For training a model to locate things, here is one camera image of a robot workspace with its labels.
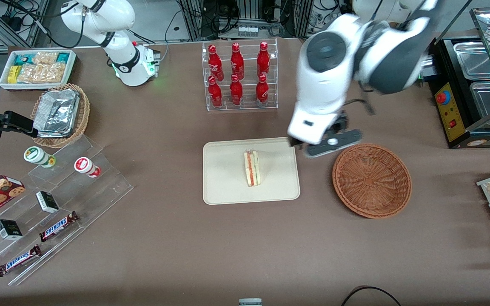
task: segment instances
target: clear acrylic shelf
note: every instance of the clear acrylic shelf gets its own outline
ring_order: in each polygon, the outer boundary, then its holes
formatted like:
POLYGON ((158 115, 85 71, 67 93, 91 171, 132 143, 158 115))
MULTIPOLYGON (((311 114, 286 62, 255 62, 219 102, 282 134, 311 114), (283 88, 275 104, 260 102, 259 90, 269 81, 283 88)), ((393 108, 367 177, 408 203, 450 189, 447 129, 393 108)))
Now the clear acrylic shelf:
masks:
POLYGON ((18 285, 24 281, 133 189, 126 178, 105 158, 101 147, 86 136, 63 147, 54 156, 54 167, 35 167, 22 179, 27 192, 16 202, 8 203, 0 209, 0 219, 16 221, 23 234, 16 241, 4 240, 0 236, 0 265, 29 251, 36 244, 43 254, 2 277, 2 281, 8 285, 18 285), (74 161, 82 156, 90 158, 101 168, 100 176, 89 178, 74 170, 74 161), (41 210, 35 197, 39 190, 52 193, 60 207, 57 213, 50 214, 41 210), (39 233, 72 211, 76 211, 80 219, 41 243, 39 233))
POLYGON ((204 74, 204 87, 205 87, 205 102, 208 111, 239 111, 239 110, 269 110, 279 106, 278 101, 278 47, 276 39, 265 40, 240 40, 239 49, 243 54, 243 60, 245 62, 245 78, 241 80, 243 85, 243 104, 241 106, 235 106, 231 102, 230 95, 230 76, 232 75, 232 69, 230 65, 230 58, 232 56, 232 48, 226 41, 211 41, 204 42, 202 44, 202 68, 204 74), (258 76, 256 75, 256 57, 260 51, 260 43, 266 41, 268 43, 268 53, 270 54, 270 72, 267 75, 267 84, 270 87, 268 91, 268 103, 265 107, 259 107, 256 105, 256 84, 258 83, 258 76), (224 72, 223 81, 218 85, 222 91, 222 103, 221 108, 214 108, 209 99, 208 92, 208 77, 211 75, 209 70, 209 53, 207 48, 209 45, 215 45, 217 47, 218 56, 222 60, 222 69, 224 72))

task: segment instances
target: yellow control panel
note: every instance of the yellow control panel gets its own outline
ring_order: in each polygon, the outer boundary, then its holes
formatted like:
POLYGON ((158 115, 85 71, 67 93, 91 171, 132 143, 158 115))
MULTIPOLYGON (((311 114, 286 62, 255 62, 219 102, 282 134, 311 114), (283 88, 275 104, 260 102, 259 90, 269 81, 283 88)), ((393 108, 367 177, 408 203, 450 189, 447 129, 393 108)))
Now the yellow control panel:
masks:
POLYGON ((447 139, 449 141, 454 141, 459 136, 464 134, 465 129, 449 83, 444 85, 444 87, 442 87, 436 93, 436 95, 434 95, 434 98, 436 99, 436 104, 438 105, 438 112, 440 112, 440 116, 442 117, 447 139))

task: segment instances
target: brown table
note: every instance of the brown table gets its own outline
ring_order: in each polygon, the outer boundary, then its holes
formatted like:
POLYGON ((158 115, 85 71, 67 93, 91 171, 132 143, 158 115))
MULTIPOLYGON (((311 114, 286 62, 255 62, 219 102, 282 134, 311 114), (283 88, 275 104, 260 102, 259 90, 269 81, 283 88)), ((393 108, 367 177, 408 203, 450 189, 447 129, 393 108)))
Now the brown table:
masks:
MULTIPOLYGON (((286 135, 301 43, 278 42, 280 107, 253 114, 206 111, 200 43, 171 45, 160 76, 136 88, 114 76, 100 48, 76 49, 72 81, 91 103, 86 134, 136 188, 23 284, 0 279, 0 305, 211 306, 246 297, 339 305, 363 284, 407 306, 490 305, 490 211, 475 186, 490 177, 490 149, 447 149, 427 88, 371 94, 375 116, 359 103, 346 107, 364 142, 391 149, 410 170, 413 195, 397 216, 370 220, 342 205, 330 179, 335 154, 297 153, 297 200, 202 201, 205 143, 286 135)), ((38 96, 2 90, 0 111, 29 114, 38 96)), ((22 153, 32 143, 5 133, 0 174, 31 170, 22 153)), ((390 305, 359 295, 354 305, 390 305)))

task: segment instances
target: red bottle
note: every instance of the red bottle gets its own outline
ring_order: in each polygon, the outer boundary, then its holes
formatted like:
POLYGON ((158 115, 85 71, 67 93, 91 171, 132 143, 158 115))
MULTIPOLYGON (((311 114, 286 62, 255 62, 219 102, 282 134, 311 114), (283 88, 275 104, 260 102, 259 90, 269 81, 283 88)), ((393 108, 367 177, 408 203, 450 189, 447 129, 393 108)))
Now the red bottle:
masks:
POLYGON ((243 55, 239 51, 239 43, 232 43, 232 58, 230 58, 232 64, 232 73, 237 74, 239 79, 245 77, 245 65, 243 64, 243 55))
POLYGON ((222 61, 217 54, 217 48, 214 45, 209 45, 209 70, 211 75, 217 78, 218 82, 224 80, 224 72, 222 72, 222 61))
POLYGON ((211 99, 211 104, 214 108, 222 107, 222 92, 220 91, 220 87, 217 84, 217 80, 214 76, 209 76, 209 98, 211 99))
POLYGON ((256 73, 260 75, 268 75, 270 72, 270 54, 268 53, 268 43, 263 41, 260 43, 260 52, 256 58, 256 73))
POLYGON ((241 82, 239 81, 237 74, 232 75, 230 92, 232 93, 232 103, 235 106, 241 105, 241 103, 243 103, 243 86, 241 86, 241 82))
POLYGON ((264 107, 268 104, 269 89, 270 87, 266 83, 266 75, 260 75, 256 85, 256 105, 258 107, 264 107))

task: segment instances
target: empty wicker basket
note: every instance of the empty wicker basket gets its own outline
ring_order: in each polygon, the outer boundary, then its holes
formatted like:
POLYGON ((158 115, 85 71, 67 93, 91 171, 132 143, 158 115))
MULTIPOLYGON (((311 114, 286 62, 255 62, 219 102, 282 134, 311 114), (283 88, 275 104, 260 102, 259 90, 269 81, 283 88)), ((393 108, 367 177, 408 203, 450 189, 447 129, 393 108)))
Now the empty wicker basket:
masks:
POLYGON ((388 149, 374 144, 344 150, 334 163, 332 182, 347 207, 373 219, 396 215, 412 194, 406 165, 388 149))

